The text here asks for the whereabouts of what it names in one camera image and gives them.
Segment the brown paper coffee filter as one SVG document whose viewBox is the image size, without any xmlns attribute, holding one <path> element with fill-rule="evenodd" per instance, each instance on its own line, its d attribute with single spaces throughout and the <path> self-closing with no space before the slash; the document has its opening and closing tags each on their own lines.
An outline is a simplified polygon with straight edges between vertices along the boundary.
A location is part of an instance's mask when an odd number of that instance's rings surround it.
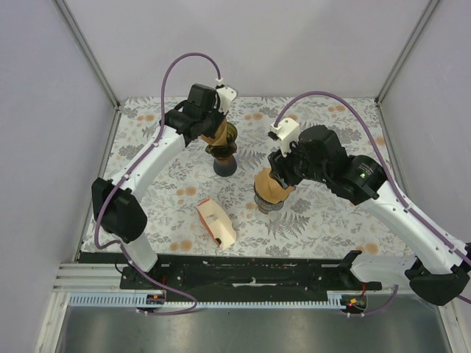
<svg viewBox="0 0 471 353">
<path fill-rule="evenodd" d="M 200 135 L 199 138 L 206 142 L 209 147 L 222 147 L 227 145 L 227 119 L 225 118 L 213 137 L 208 135 Z"/>
</svg>

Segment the grey clear dripper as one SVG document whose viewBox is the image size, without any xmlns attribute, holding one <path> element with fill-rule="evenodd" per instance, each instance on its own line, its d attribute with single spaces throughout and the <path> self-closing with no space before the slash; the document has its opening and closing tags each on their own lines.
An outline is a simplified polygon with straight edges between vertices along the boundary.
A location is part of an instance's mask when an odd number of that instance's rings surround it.
<svg viewBox="0 0 471 353">
<path fill-rule="evenodd" d="M 279 202 L 273 203 L 263 199 L 258 193 L 255 193 L 254 200 L 261 212 L 270 213 L 281 210 L 286 199 L 282 199 Z"/>
</svg>

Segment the olive green dripper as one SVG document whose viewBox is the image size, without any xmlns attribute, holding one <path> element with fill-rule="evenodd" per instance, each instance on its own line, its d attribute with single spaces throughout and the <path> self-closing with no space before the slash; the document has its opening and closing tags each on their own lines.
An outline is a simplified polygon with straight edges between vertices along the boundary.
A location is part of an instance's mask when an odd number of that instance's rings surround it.
<svg viewBox="0 0 471 353">
<path fill-rule="evenodd" d="M 219 160 L 226 160 L 237 151 L 236 138 L 238 131 L 236 127 L 227 122 L 226 124 L 226 143 L 224 145 L 210 145 L 208 144 L 205 151 Z"/>
</svg>

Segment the red grey coffee server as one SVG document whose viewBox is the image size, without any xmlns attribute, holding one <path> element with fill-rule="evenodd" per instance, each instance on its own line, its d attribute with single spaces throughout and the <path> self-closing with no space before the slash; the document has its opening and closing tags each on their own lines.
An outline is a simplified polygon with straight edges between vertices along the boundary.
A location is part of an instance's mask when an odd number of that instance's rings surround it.
<svg viewBox="0 0 471 353">
<path fill-rule="evenodd" d="M 213 170 L 220 177 L 230 177 L 237 170 L 234 154 L 215 154 L 213 156 Z"/>
</svg>

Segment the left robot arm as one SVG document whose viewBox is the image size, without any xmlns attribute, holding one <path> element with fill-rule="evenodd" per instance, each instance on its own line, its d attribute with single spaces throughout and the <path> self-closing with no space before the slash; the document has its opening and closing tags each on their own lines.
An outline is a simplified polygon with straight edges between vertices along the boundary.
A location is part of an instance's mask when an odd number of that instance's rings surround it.
<svg viewBox="0 0 471 353">
<path fill-rule="evenodd" d="M 160 126 L 132 160 L 110 179 L 91 187 L 95 230 L 114 236 L 135 267 L 145 288 L 156 288 L 162 271 L 144 230 L 147 217 L 141 200 L 163 168 L 200 135 L 214 138 L 237 96 L 234 88 L 191 86 L 187 99 L 164 113 Z"/>
</svg>

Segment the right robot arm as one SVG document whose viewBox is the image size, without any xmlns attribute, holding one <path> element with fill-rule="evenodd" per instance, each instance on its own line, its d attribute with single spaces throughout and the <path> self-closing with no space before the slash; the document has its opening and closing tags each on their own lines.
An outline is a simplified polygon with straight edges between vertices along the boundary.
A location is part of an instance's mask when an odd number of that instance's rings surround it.
<svg viewBox="0 0 471 353">
<path fill-rule="evenodd" d="M 442 306 L 459 297 L 470 281 L 470 245 L 414 210 L 386 170 L 366 155 L 348 155 L 337 134 L 326 126 L 301 130 L 286 118 L 270 127 L 280 147 L 269 156 L 270 178 L 284 190 L 303 180 L 322 183 L 334 195 L 359 206 L 385 224 L 413 252 L 377 257 L 350 252 L 337 271 L 340 286 L 362 282 L 408 287 L 425 301 Z"/>
</svg>

